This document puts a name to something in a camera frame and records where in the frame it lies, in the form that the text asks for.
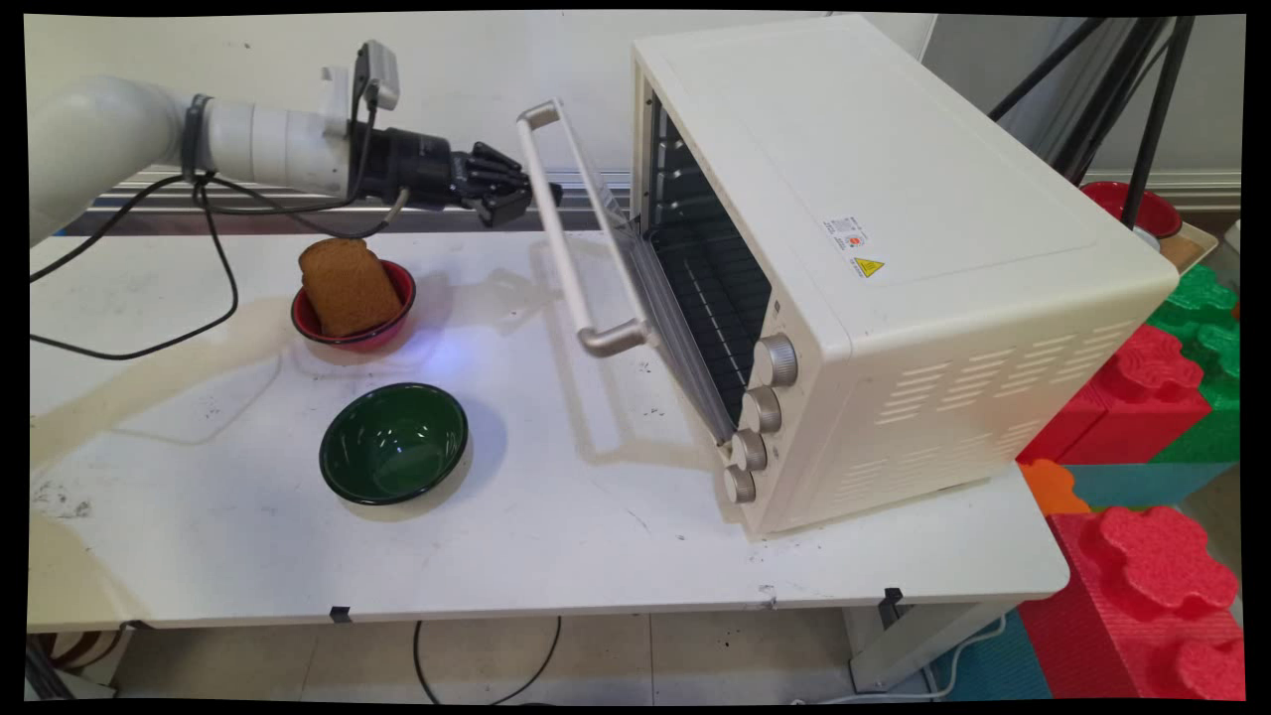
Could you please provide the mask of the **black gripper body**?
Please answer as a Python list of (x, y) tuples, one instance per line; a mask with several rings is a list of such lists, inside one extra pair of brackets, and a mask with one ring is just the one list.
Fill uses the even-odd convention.
[(466, 208), (480, 197), (480, 187), (469, 182), (468, 155), (444, 137), (356, 126), (350, 142), (347, 199), (394, 204), (405, 189), (411, 208), (444, 210)]

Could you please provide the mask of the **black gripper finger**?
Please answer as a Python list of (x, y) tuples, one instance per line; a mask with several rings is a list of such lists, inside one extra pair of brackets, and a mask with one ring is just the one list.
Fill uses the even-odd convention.
[(508, 196), (530, 187), (521, 164), (486, 142), (463, 154), (463, 180), (477, 196)]
[(533, 187), (527, 183), (498, 185), (474, 199), (474, 213), (483, 226), (496, 229), (525, 215), (534, 201)]

